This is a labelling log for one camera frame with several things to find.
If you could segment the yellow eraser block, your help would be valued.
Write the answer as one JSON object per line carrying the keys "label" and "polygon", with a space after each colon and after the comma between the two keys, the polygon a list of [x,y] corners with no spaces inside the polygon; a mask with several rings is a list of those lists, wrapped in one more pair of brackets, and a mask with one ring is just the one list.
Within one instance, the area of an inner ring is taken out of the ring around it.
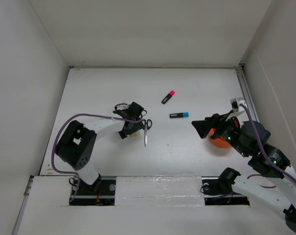
{"label": "yellow eraser block", "polygon": [[137,137],[137,133],[133,133],[130,135],[132,138]]}

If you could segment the pink black highlighter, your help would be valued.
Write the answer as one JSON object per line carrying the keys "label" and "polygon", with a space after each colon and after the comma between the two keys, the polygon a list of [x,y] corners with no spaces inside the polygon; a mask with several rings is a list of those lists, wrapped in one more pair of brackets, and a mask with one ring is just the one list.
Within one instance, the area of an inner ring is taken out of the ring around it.
{"label": "pink black highlighter", "polygon": [[170,91],[165,98],[163,98],[163,100],[161,101],[162,104],[166,104],[175,94],[175,91]]}

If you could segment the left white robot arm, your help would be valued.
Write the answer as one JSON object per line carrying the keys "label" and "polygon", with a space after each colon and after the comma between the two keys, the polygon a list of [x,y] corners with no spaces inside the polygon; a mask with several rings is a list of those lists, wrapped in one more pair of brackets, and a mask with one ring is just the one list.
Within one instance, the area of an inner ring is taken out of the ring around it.
{"label": "left white robot arm", "polygon": [[89,194],[100,190],[101,175],[90,163],[95,142],[101,138],[117,133],[123,140],[145,128],[143,112],[146,110],[136,102],[121,103],[114,107],[111,116],[77,114],[67,120],[61,127],[54,141],[51,164],[58,156],[74,170],[78,188]]}

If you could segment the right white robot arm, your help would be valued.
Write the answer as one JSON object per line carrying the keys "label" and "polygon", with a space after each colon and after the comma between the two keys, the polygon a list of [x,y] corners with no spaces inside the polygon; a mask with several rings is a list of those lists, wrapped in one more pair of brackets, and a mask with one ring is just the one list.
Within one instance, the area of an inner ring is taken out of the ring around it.
{"label": "right white robot arm", "polygon": [[270,132],[252,119],[239,124],[234,113],[214,114],[204,120],[192,121],[201,139],[222,138],[242,157],[249,157],[248,165],[271,182],[264,186],[250,181],[239,171],[227,167],[217,178],[203,180],[201,192],[219,200],[233,194],[253,199],[277,214],[296,233],[296,178],[287,172],[291,162],[278,148],[267,143]]}

